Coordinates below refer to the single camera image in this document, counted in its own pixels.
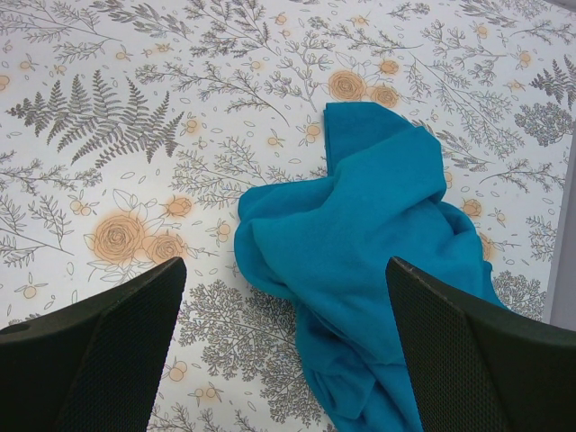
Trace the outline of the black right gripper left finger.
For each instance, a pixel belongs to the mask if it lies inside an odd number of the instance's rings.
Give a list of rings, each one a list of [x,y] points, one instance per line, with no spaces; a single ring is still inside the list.
[[[186,268],[171,258],[64,309],[1,331],[3,431],[144,431]]]

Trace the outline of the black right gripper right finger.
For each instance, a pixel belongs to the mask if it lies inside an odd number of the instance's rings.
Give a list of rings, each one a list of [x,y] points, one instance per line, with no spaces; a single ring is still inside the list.
[[[426,431],[573,431],[575,333],[392,258],[391,307]]]

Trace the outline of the blue t shirt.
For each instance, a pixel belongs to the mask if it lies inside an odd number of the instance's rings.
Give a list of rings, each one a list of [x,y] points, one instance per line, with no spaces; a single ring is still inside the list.
[[[340,431],[418,431],[385,269],[400,257],[496,302],[469,217],[444,201],[440,143],[378,103],[329,103],[328,173],[239,199],[239,271],[292,303],[305,379]]]

